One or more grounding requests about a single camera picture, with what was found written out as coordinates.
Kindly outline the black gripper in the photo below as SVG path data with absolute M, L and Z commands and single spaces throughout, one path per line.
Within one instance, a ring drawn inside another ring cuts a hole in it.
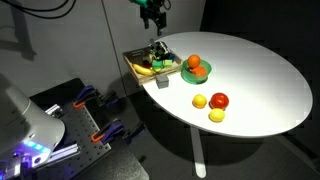
M 140 16 L 144 21 L 145 29 L 149 28 L 149 19 L 157 21 L 157 36 L 162 35 L 162 22 L 166 18 L 166 13 L 161 12 L 160 8 L 165 0 L 139 0 Z

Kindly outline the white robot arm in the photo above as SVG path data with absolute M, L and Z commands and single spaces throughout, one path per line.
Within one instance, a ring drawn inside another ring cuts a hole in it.
M 1 57 L 2 179 L 72 180 L 110 151 L 93 143 L 97 124 L 72 99 L 87 80 L 100 89 L 121 77 L 103 4 L 61 0 L 61 15 L 51 9 L 27 8 L 21 0 L 1 0 L 14 22 L 20 58 Z M 72 85 L 74 78 L 80 83 Z

